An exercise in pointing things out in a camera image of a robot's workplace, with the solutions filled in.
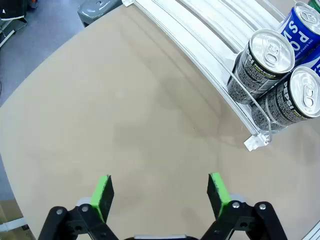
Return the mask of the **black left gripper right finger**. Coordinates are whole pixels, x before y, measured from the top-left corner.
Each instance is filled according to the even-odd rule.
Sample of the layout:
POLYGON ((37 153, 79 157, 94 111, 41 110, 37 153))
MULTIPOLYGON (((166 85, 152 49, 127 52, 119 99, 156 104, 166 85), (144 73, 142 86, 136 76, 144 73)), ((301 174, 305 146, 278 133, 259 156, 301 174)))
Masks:
POLYGON ((287 239, 271 203, 261 201, 250 206, 232 200, 218 172, 208 175, 207 195, 215 221, 202 236, 203 240, 229 240, 236 231, 245 232, 250 240, 287 239))

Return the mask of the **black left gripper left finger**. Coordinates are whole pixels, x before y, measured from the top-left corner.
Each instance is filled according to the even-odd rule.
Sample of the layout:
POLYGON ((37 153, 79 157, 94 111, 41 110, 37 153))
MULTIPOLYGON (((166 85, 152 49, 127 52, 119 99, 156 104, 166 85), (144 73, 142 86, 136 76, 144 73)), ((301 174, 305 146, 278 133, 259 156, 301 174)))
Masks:
POLYGON ((89 203, 71 210, 52 207, 39 234, 40 240, 76 240, 89 235, 92 240, 116 240, 117 236, 106 224, 114 198, 110 175, 100 177, 89 203))

